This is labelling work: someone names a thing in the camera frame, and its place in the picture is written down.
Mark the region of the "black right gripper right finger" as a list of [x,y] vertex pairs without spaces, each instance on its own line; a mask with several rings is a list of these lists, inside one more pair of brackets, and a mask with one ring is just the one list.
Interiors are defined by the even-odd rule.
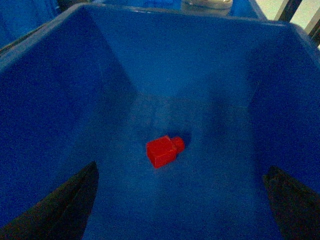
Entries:
[[320,195],[274,165],[262,180],[283,239],[318,240]]

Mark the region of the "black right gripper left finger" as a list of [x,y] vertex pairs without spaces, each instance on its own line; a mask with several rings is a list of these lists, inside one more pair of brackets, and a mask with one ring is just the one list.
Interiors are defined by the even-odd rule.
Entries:
[[2,240],[81,240],[92,212],[99,171],[92,161],[0,229]]

